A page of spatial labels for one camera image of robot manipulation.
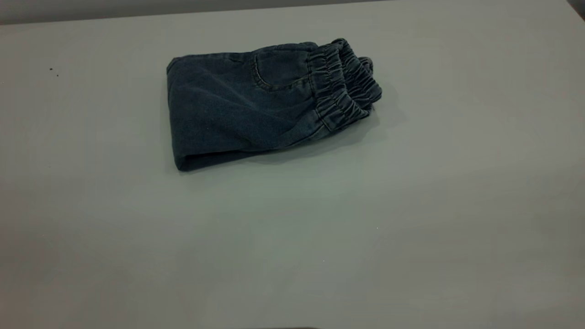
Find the tabletop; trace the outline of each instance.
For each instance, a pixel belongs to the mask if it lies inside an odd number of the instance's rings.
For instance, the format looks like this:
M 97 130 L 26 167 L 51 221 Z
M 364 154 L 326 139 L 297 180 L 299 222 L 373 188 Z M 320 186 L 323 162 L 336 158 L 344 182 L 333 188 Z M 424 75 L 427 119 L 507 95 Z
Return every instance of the tabletop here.
M 338 37 L 371 117 L 177 171 L 173 57 Z M 583 328 L 584 58 L 563 0 L 0 26 L 0 327 Z

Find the jeans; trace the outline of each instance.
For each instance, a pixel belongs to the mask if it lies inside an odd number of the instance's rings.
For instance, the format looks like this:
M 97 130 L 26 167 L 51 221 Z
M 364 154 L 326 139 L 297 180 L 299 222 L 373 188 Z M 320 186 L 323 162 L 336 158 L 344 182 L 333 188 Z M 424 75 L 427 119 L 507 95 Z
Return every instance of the jeans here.
M 174 58 L 173 153 L 190 171 L 332 135 L 370 115 L 382 90 L 346 40 Z

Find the folded jeans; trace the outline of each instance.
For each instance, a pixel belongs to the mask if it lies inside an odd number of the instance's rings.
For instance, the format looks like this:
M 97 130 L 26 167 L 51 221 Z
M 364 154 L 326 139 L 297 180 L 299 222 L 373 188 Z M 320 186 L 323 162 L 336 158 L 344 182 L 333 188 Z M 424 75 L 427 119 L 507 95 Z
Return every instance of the folded jeans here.
M 175 164 L 190 171 L 331 135 L 370 115 L 382 94 L 372 74 L 344 39 L 174 58 Z

